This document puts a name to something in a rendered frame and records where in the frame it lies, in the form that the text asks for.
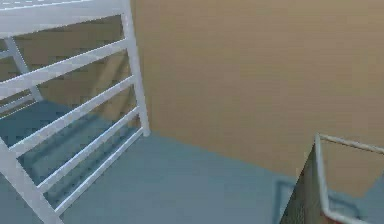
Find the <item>white slatted shelf rack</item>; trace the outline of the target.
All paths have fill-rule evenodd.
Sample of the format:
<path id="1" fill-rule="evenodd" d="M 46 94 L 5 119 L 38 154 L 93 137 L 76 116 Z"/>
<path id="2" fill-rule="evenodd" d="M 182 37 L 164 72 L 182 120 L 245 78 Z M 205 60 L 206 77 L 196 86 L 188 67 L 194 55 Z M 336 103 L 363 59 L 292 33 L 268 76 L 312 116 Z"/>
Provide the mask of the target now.
<path id="1" fill-rule="evenodd" d="M 91 98 L 89 101 L 81 104 L 69 113 L 12 146 L 7 146 L 3 139 L 0 138 L 0 173 L 4 175 L 16 192 L 19 193 L 44 224 L 64 224 L 60 219 L 63 212 L 65 212 L 132 143 L 140 136 L 149 136 L 151 133 L 131 4 L 130 0 L 0 0 L 0 39 L 6 43 L 10 43 L 14 36 L 116 15 L 121 19 L 124 34 L 123 39 L 35 71 L 24 71 L 15 78 L 0 82 L 0 100 L 25 90 L 31 91 L 29 95 L 1 106 L 1 113 L 32 99 L 38 100 L 40 98 L 37 94 L 37 86 L 39 84 L 123 50 L 125 50 L 129 56 L 129 66 L 132 74 L 128 78 L 120 81 L 113 87 Z M 42 183 L 35 184 L 19 163 L 18 158 L 130 86 L 135 90 L 136 106 L 119 119 L 112 127 L 104 131 L 87 145 L 85 149 L 81 150 L 68 162 L 58 168 L 58 170 L 54 171 L 53 174 L 48 176 Z M 128 140 L 122 143 L 122 145 L 90 174 L 73 193 L 64 199 L 63 202 L 57 207 L 52 207 L 44 197 L 44 193 L 134 117 L 140 118 L 140 128 L 129 137 Z"/>

